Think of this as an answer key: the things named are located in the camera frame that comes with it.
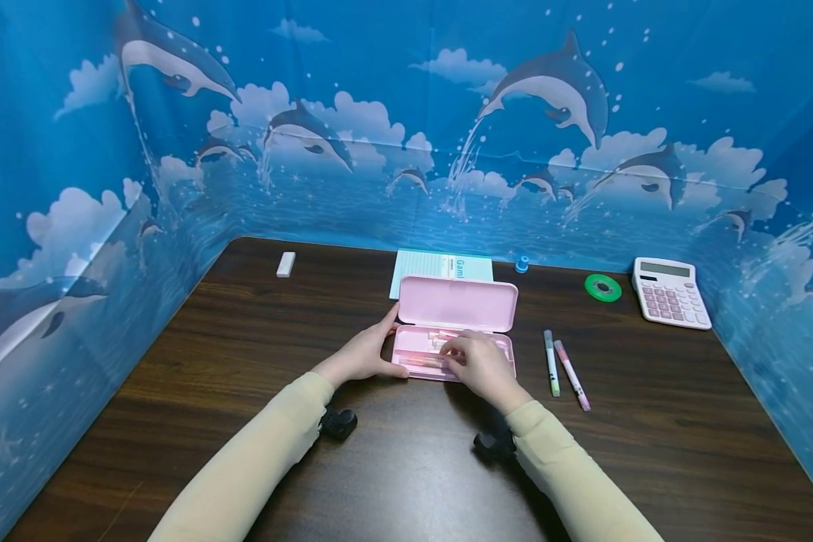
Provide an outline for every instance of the forearm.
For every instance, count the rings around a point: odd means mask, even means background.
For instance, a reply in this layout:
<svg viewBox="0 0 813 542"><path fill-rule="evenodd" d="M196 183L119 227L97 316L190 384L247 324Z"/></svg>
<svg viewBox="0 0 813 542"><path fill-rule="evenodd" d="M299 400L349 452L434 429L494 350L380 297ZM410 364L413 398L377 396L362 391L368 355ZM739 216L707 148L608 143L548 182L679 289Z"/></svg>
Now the forearm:
<svg viewBox="0 0 813 542"><path fill-rule="evenodd" d="M662 540L548 410L533 400L506 416L517 458L554 503L573 542Z"/></svg>
<svg viewBox="0 0 813 542"><path fill-rule="evenodd" d="M283 388L184 487L149 540L244 540L277 483L316 441L332 394L315 373Z"/></svg>

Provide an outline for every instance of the green tape roll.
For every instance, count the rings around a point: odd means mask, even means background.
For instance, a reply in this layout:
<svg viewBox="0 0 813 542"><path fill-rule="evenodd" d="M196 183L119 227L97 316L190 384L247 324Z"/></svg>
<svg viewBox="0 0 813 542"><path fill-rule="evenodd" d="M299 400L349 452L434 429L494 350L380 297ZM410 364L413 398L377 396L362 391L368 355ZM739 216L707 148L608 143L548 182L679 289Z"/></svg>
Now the green tape roll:
<svg viewBox="0 0 813 542"><path fill-rule="evenodd" d="M584 290L601 302L611 303L618 301L623 295L621 285L617 280L606 275L590 275L584 280Z"/></svg>

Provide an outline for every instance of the notebook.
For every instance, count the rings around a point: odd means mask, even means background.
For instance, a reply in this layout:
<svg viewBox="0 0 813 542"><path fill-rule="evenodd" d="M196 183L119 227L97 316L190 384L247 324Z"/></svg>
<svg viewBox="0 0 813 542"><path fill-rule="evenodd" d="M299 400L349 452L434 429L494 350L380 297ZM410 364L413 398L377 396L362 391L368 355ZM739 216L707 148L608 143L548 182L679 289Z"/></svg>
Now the notebook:
<svg viewBox="0 0 813 542"><path fill-rule="evenodd" d="M397 251L388 297L400 298L400 280L406 275L442 276L445 279L494 280L490 257L462 256L429 251Z"/></svg>

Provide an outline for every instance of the blue sky print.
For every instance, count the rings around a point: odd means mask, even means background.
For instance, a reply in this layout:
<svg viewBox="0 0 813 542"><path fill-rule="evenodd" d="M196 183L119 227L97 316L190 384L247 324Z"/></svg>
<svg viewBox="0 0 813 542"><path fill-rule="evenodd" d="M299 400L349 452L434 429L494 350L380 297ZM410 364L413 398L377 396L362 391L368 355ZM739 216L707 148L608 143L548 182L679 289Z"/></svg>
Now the blue sky print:
<svg viewBox="0 0 813 542"><path fill-rule="evenodd" d="M813 479L813 5L40 4L0 0L0 537L239 235L694 263Z"/></svg>

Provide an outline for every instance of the black clip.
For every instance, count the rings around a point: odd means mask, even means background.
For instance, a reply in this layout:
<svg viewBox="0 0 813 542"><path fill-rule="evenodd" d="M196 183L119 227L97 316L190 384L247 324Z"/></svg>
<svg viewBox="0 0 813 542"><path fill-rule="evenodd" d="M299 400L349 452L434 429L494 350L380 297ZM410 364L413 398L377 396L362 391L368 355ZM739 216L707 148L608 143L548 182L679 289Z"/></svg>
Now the black clip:
<svg viewBox="0 0 813 542"><path fill-rule="evenodd" d="M351 410L337 412L331 406L325 407L325 415L319 422L320 432L340 441L347 440L358 424L358 417Z"/></svg>
<svg viewBox="0 0 813 542"><path fill-rule="evenodd" d="M513 441L513 432L509 429L491 434L479 433L473 439L473 445L476 447L476 454L482 461L509 461L515 457L515 443Z"/></svg>

